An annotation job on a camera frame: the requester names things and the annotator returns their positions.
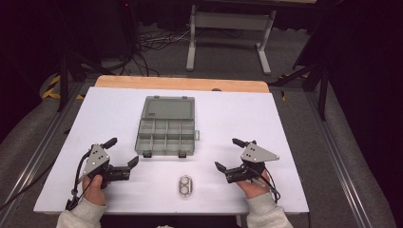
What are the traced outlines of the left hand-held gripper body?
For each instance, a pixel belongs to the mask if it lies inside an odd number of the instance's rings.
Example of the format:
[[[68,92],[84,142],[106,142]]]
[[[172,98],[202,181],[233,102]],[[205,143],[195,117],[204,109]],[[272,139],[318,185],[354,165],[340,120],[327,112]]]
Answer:
[[[115,167],[109,163],[110,157],[106,150],[113,146],[112,143],[93,144],[89,150],[86,166],[83,171],[84,176],[93,179],[96,175],[103,178],[101,188],[107,188],[112,181],[128,181],[131,171],[131,163],[127,166]]]

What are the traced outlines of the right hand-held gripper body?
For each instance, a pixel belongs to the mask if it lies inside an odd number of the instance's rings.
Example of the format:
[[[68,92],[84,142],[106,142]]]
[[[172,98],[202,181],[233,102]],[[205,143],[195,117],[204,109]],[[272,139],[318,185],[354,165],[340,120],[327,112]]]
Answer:
[[[244,151],[240,155],[241,166],[227,169],[224,174],[228,183],[258,179],[265,168],[266,162],[279,160],[279,155],[257,144],[250,143],[243,149]]]

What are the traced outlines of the small clear oval case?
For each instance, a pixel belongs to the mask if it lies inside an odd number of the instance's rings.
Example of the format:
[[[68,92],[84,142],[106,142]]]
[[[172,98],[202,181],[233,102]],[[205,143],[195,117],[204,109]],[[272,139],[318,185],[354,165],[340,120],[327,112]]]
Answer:
[[[183,175],[179,180],[179,194],[183,198],[188,198],[192,195],[193,181],[188,175]]]

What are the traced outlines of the grey plastic compartment box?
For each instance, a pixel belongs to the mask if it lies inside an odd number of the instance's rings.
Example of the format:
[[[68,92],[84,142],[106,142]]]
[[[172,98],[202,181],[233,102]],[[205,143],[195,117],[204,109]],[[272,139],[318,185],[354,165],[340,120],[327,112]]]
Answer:
[[[193,156],[199,138],[195,126],[194,97],[147,96],[135,151],[144,158]]]

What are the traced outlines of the person's left hand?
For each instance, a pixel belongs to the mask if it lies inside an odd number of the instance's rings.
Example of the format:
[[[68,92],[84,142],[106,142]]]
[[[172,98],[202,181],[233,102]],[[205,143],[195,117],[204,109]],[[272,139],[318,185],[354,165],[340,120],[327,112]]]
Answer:
[[[103,183],[103,177],[101,175],[96,175],[93,178],[84,176],[83,178],[83,189],[84,198],[91,202],[92,204],[98,206],[106,205],[106,197],[101,189]]]

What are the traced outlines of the person's right hand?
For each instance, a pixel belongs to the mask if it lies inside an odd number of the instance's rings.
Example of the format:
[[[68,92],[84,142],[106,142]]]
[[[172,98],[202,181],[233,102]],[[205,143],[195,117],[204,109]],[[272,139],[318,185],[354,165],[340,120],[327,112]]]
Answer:
[[[270,192],[269,185],[266,183],[268,180],[267,172],[263,171],[257,180],[251,182],[246,180],[238,181],[237,185],[244,192],[245,197],[252,199]]]

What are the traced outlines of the white table board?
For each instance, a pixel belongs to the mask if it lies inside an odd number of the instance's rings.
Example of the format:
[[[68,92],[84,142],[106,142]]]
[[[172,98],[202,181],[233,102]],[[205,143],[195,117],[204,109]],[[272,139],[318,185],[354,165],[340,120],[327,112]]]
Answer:
[[[152,89],[91,88],[50,171],[34,209],[38,213],[64,211],[79,160],[95,143],[116,138],[109,151],[112,164],[124,165],[135,157],[139,120]],[[129,180],[111,183],[105,190],[110,215],[236,215],[248,210],[243,192],[228,183],[215,162],[228,168],[240,165],[241,148],[233,138],[256,141],[279,155],[266,166],[274,178],[288,213],[309,207],[284,134],[274,98],[269,93],[189,91],[195,98],[195,122],[200,138],[193,156],[185,159],[154,156],[141,159]],[[192,195],[179,194],[179,180],[188,175]]]

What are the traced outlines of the yellow black hazard tape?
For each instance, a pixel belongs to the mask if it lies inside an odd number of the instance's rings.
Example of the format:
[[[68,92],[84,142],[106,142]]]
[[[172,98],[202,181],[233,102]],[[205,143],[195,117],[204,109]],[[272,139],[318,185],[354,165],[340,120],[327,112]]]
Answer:
[[[295,78],[295,80],[296,80],[297,82],[299,82],[299,83],[302,84],[302,83],[308,78],[308,76],[309,76],[309,73],[303,73],[303,74],[297,76],[297,77]],[[290,74],[282,74],[282,75],[280,75],[280,76],[278,77],[278,79],[281,81],[281,80],[288,79],[289,77],[290,77]],[[281,95],[281,99],[282,99],[284,102],[286,102],[286,101],[287,101],[286,93],[285,93],[284,91],[281,91],[281,92],[280,92],[280,95]]]
[[[54,75],[51,80],[48,82],[48,85],[45,91],[42,94],[43,99],[51,98],[51,99],[61,99],[61,76]]]

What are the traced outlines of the black metal stand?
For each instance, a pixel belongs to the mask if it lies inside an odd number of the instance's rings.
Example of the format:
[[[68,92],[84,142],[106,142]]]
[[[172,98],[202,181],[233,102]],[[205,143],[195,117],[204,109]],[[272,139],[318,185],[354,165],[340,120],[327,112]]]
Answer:
[[[68,76],[71,76],[74,82],[82,83],[86,79],[86,73],[83,64],[89,66],[96,73],[101,75],[112,75],[112,72],[102,66],[90,61],[83,55],[68,51],[64,53],[60,60],[60,89],[61,98],[58,111],[61,112],[67,106],[69,100]]]
[[[305,66],[288,76],[279,78],[273,83],[269,83],[269,86],[284,86],[285,84],[307,75],[307,78],[302,83],[302,90],[306,92],[313,92],[317,85],[319,87],[319,95],[317,101],[317,112],[322,121],[325,121],[325,105],[327,98],[327,90],[329,83],[329,75],[327,68],[324,64],[313,64],[311,66]]]

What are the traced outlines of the aluminium rail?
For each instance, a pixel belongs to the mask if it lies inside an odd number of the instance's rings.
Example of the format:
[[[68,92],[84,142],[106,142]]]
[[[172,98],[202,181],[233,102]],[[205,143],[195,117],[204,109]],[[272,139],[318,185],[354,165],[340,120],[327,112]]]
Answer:
[[[36,146],[33,154],[29,158],[29,162],[26,168],[19,176],[13,189],[11,190],[7,201],[4,203],[4,207],[0,209],[0,228],[4,228],[9,222],[15,209],[18,207],[26,191],[38,181],[39,178],[35,178],[40,165],[48,153],[49,147],[52,144],[56,131],[59,129],[62,121],[64,120],[71,105],[79,95],[83,83],[74,83],[71,89],[67,92],[67,101],[63,104],[63,108],[60,111],[56,111],[52,121],[50,122],[45,135]]]
[[[352,181],[350,174],[340,156],[339,150],[336,146],[336,141],[331,134],[329,126],[325,121],[321,119],[319,115],[318,104],[315,95],[312,92],[307,92],[305,94],[305,97],[309,106],[313,110],[314,116],[317,120],[317,124],[324,137],[331,163],[336,171],[336,175],[353,212],[358,228],[374,228],[362,204],[361,198],[357,193],[354,182]]]

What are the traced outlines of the grey metal table frame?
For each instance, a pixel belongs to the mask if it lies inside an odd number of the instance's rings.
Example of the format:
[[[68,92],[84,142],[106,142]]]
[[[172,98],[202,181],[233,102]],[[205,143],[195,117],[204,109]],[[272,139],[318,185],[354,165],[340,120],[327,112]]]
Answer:
[[[276,15],[277,12],[275,10],[271,10],[267,15],[203,12],[198,11],[197,7],[193,5],[190,15],[190,42],[186,69],[192,71],[195,65],[196,28],[259,30],[262,32],[262,39],[259,43],[256,43],[256,49],[262,71],[264,74],[269,75],[271,68],[267,60],[265,49]]]

